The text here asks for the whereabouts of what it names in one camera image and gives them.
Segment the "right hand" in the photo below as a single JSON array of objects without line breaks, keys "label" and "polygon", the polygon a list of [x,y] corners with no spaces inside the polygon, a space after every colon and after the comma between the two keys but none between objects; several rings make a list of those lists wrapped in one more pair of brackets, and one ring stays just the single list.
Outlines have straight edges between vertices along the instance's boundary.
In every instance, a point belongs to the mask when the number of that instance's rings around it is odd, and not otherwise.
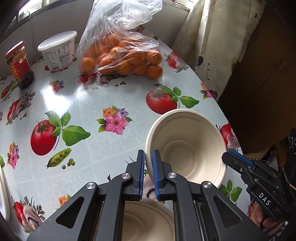
[{"label": "right hand", "polygon": [[274,221],[270,217],[265,217],[262,207],[256,202],[249,207],[249,218],[258,226],[264,226],[264,230],[268,231],[268,236],[274,235],[283,226],[284,220],[281,222]]}]

